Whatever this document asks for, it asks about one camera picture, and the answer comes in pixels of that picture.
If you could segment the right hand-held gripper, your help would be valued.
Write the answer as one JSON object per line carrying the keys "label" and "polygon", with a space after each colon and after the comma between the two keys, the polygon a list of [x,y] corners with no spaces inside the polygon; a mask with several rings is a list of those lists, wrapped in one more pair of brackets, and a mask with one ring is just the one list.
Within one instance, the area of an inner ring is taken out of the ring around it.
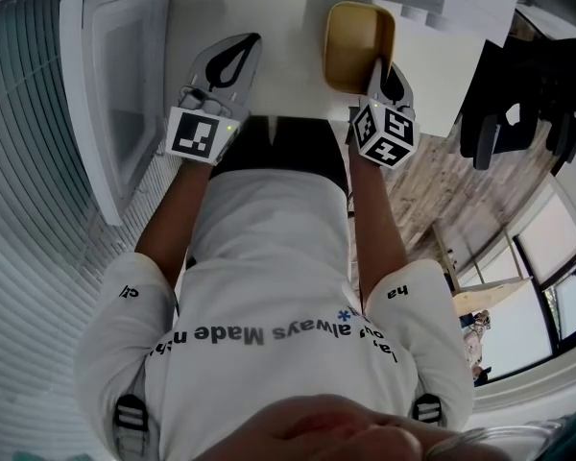
{"label": "right hand-held gripper", "polygon": [[361,157],[383,167],[399,167],[419,148],[420,125],[398,109],[414,107],[414,92],[394,62],[383,56],[374,62],[367,88],[359,97],[359,110],[350,119]]}

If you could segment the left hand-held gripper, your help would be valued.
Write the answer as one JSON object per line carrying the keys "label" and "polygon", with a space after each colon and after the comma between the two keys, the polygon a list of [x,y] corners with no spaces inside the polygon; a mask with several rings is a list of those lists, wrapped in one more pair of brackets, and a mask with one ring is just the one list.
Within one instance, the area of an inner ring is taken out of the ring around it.
{"label": "left hand-held gripper", "polygon": [[195,58],[188,73],[193,86],[181,89],[179,104],[170,110],[167,154],[210,165],[222,160],[251,115],[243,105],[261,54],[261,35],[245,33],[222,39]]}

